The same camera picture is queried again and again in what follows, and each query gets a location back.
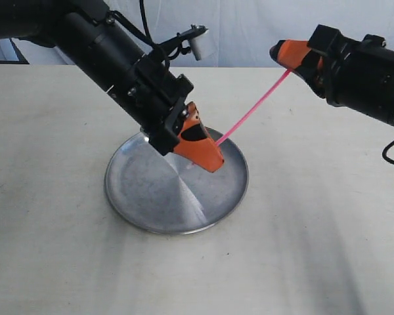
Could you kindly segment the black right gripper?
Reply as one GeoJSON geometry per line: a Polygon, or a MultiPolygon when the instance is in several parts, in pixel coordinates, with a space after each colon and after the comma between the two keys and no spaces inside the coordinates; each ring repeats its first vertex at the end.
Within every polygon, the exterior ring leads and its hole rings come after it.
{"type": "Polygon", "coordinates": [[[269,54],[272,60],[296,74],[310,88],[323,86],[325,98],[336,98],[341,70],[360,48],[369,45],[386,48],[386,41],[372,34],[357,41],[336,28],[319,24],[308,41],[280,40],[270,48],[269,54]]]}

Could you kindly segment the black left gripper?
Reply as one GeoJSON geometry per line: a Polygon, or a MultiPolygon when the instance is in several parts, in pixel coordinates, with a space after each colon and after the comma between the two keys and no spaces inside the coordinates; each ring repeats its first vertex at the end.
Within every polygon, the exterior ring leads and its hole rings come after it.
{"type": "Polygon", "coordinates": [[[185,105],[193,88],[184,75],[176,77],[162,63],[144,56],[113,84],[109,96],[141,126],[161,155],[173,151],[216,172],[225,162],[221,149],[203,125],[195,103],[185,105]]]}

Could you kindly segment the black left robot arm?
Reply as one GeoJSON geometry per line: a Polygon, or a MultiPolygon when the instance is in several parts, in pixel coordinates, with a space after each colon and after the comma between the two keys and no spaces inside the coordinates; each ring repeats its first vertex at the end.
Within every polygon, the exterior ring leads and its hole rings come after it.
{"type": "Polygon", "coordinates": [[[157,152],[215,172],[224,158],[187,101],[193,84],[169,70],[179,55],[201,59],[208,33],[193,25],[156,43],[104,1],[0,1],[0,39],[60,49],[141,126],[157,152]]]}

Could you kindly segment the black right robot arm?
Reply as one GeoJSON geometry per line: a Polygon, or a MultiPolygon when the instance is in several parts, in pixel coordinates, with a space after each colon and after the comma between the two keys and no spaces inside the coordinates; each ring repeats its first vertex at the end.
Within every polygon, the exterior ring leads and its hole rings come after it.
{"type": "Polygon", "coordinates": [[[394,126],[394,51],[384,38],[357,41],[319,24],[309,40],[280,40],[269,54],[329,105],[394,126]]]}

